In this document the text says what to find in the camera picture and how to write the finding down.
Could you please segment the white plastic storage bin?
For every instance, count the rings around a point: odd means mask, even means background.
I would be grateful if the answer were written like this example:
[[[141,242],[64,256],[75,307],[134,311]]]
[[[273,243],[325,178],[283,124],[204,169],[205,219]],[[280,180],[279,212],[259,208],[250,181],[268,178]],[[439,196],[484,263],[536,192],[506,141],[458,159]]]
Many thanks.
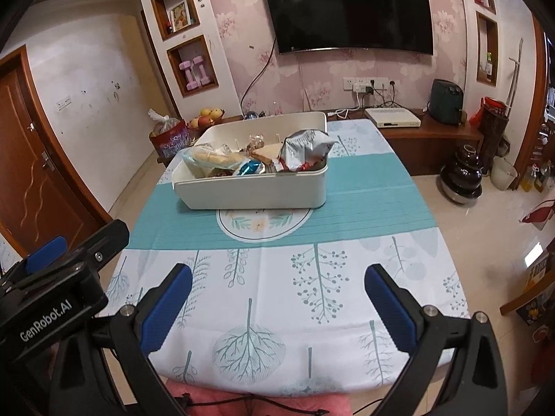
[[[305,112],[222,123],[205,131],[199,141],[238,150],[255,134],[275,144],[297,131],[308,129],[326,131],[326,115]],[[319,208],[325,204],[326,164],[315,171],[299,173],[210,177],[208,169],[189,165],[180,157],[175,159],[172,188],[191,209]]]

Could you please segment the pink trousers lap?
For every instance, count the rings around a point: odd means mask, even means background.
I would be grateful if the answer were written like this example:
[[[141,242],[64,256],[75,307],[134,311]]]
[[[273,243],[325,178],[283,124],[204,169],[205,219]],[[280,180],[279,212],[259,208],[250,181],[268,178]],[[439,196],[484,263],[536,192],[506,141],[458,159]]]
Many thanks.
[[[351,415],[350,398],[342,393],[308,397],[241,395],[181,383],[165,382],[186,415]]]

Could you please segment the black air fryer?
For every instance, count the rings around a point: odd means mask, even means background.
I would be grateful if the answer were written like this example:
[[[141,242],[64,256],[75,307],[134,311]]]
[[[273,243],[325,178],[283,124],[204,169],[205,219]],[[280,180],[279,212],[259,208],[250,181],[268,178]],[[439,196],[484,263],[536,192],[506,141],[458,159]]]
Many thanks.
[[[447,80],[434,79],[428,103],[428,113],[435,121],[450,126],[463,122],[462,88]]]

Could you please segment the clear bread packet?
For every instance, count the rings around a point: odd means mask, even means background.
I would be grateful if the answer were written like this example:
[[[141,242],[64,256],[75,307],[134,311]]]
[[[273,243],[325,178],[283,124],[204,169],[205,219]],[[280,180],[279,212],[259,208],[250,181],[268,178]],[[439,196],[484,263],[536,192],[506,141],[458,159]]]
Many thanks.
[[[249,142],[246,146],[246,151],[250,153],[256,149],[264,147],[264,145],[264,138],[261,134],[250,135]]]

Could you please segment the black wall television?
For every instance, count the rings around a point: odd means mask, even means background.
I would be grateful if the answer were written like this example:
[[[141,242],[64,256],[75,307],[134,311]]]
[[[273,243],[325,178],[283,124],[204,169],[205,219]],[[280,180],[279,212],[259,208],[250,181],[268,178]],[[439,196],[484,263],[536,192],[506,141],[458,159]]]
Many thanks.
[[[266,0],[281,54],[390,49],[434,53],[429,0]]]

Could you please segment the fruit bowl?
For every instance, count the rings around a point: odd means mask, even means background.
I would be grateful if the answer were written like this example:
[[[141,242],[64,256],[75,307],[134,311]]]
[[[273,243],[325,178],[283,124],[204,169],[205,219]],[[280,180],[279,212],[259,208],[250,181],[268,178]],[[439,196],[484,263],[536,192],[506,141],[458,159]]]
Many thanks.
[[[187,123],[187,127],[193,131],[206,131],[221,121],[225,111],[220,108],[204,108],[196,118]]]

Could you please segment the blue snack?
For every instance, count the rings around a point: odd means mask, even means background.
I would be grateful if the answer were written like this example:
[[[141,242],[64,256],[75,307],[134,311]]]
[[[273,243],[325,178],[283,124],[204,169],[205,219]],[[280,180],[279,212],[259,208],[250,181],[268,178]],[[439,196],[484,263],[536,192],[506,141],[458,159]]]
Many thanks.
[[[234,176],[254,176],[265,172],[265,164],[257,159],[247,159],[233,172]]]

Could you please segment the white set-top box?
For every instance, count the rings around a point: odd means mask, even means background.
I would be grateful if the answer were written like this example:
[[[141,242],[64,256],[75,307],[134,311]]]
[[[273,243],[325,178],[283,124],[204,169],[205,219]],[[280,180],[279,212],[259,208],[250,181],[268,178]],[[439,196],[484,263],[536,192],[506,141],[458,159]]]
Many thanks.
[[[404,108],[367,108],[365,115],[378,129],[420,128],[420,118]]]

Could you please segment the red white cookie packet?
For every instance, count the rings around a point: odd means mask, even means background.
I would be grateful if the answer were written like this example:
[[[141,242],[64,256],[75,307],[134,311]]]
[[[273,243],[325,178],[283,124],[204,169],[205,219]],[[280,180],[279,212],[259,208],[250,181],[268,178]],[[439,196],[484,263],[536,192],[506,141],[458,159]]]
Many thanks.
[[[285,160],[277,159],[274,161],[274,166],[276,172],[281,173],[304,173],[304,172],[316,172],[321,170],[325,166],[325,161],[321,160],[317,163],[295,163],[288,165]]]

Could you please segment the pink dumbbell left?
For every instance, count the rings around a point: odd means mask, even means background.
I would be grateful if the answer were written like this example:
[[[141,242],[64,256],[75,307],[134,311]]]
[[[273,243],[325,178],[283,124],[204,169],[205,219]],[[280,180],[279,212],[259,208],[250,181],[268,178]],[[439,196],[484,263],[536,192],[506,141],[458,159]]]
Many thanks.
[[[193,63],[190,60],[182,61],[179,69],[185,74],[186,90],[192,91],[200,87],[199,80],[195,76]]]

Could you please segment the silver white snack bag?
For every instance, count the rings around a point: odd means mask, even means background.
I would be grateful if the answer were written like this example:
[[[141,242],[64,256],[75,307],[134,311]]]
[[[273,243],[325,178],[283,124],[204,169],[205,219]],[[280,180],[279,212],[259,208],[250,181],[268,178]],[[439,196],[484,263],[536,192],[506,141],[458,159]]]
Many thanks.
[[[279,159],[288,165],[317,163],[325,160],[337,141],[321,130],[297,131],[288,136],[279,153]]]

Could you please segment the white wall power strip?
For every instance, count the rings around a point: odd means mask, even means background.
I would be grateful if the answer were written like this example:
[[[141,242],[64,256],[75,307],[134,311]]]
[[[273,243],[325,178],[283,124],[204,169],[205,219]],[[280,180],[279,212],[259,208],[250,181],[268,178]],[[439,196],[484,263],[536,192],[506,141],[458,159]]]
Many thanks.
[[[343,77],[342,88],[344,91],[364,93],[367,87],[377,91],[385,91],[390,87],[390,79],[385,77]]]

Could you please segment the white bucket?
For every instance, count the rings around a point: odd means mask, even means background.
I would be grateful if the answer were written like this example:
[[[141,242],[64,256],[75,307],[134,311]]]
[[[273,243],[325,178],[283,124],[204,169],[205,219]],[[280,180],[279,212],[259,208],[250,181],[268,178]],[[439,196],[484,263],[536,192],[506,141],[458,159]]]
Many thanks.
[[[492,163],[490,180],[494,187],[506,191],[518,177],[518,172],[505,158],[495,156]]]

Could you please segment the teal white tablecloth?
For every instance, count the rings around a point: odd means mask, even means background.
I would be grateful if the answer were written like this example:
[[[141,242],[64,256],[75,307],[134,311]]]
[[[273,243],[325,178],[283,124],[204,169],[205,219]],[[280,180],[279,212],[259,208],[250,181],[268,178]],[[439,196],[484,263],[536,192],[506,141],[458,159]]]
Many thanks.
[[[364,289],[378,263],[421,304],[466,317],[445,241],[411,176],[367,119],[332,122],[326,201],[314,210],[192,210],[158,181],[107,286],[107,314],[178,263],[193,286],[163,346],[163,376],[261,395],[393,382],[397,350]]]

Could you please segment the brown wooden door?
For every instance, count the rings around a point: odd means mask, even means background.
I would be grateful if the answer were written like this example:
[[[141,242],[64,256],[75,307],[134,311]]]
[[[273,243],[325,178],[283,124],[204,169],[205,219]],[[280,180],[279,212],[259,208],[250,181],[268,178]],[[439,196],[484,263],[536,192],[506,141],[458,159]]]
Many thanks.
[[[22,257],[70,249],[112,218],[71,164],[37,95],[24,46],[1,59],[1,235]]]

